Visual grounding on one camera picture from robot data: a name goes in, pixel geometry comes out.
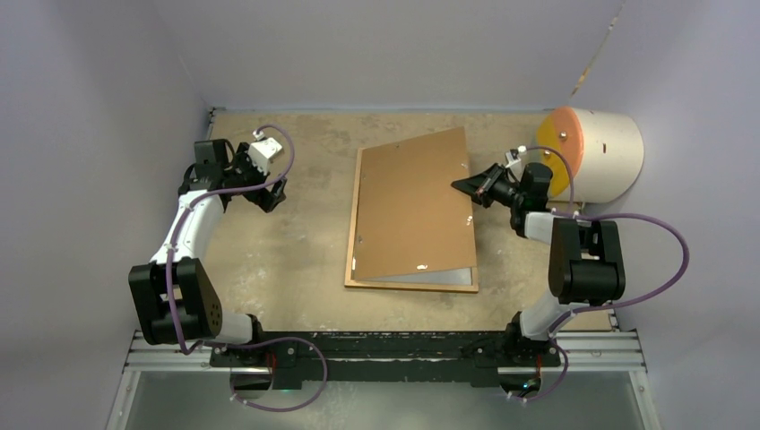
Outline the glossy photo print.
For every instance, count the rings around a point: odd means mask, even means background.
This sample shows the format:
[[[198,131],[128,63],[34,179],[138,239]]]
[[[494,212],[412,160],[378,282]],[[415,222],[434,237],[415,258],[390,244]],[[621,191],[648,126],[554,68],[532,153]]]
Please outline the glossy photo print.
[[[368,281],[466,286],[473,284],[473,275],[472,268],[460,268],[447,271],[417,271],[410,274],[371,278]]]

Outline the brown backing board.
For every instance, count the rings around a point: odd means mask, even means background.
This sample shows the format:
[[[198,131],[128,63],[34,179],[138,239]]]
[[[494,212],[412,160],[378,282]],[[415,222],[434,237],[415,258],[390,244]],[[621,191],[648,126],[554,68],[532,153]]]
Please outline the brown backing board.
[[[366,148],[361,154],[354,276],[370,280],[477,264],[463,128]]]

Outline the wooden picture frame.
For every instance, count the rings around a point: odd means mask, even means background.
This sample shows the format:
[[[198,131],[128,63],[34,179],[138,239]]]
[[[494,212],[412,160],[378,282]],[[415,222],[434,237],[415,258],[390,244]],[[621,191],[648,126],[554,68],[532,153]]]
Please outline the wooden picture frame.
[[[357,151],[354,186],[352,191],[352,203],[350,212],[349,240],[347,247],[347,261],[345,264],[344,287],[354,289],[376,289],[395,291],[423,291],[436,293],[464,293],[475,294],[479,292],[479,274],[476,266],[468,269],[455,271],[427,272],[427,275],[439,275],[439,279],[459,280],[460,283],[431,283],[431,282],[401,282],[401,281],[358,281],[353,279],[354,251],[356,245],[356,225],[358,220],[358,194],[360,189],[360,172],[364,148]]]

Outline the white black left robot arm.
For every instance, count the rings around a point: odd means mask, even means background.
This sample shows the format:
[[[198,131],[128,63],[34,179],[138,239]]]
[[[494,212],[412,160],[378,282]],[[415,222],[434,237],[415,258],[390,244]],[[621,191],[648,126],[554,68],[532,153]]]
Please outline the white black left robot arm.
[[[194,163],[177,189],[177,214],[160,247],[128,274],[138,322],[150,345],[178,345],[188,354],[209,343],[232,345],[244,366],[257,366],[267,354],[261,324],[251,314],[224,309],[203,258],[229,202],[241,196],[263,212],[286,198],[284,173],[271,176],[282,145],[261,132],[253,142],[227,139],[194,143]]]

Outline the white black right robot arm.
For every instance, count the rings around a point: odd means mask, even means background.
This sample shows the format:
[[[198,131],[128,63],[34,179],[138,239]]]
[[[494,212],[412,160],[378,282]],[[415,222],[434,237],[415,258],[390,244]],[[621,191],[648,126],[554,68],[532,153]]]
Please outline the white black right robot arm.
[[[483,208],[495,202],[509,208],[510,227],[517,236],[549,246],[546,292],[505,328],[500,348],[517,365],[549,350],[563,314],[617,300],[626,286],[616,223],[551,213],[547,204],[552,177],[552,170],[540,163],[529,163],[519,179],[509,167],[494,164],[451,183]]]

